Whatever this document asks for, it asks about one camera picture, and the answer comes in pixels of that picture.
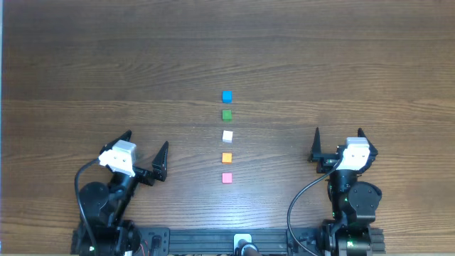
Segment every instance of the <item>wooden tabletop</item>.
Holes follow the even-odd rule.
[[[5,1],[2,252],[69,253],[74,175],[128,129],[144,167],[170,147],[166,182],[140,186],[127,219],[284,228],[319,177],[316,127],[324,152],[359,127],[378,148],[360,180],[384,193],[388,252],[453,252],[454,61],[453,1]],[[81,186],[110,176],[94,167]],[[331,218],[325,186],[294,226]]]

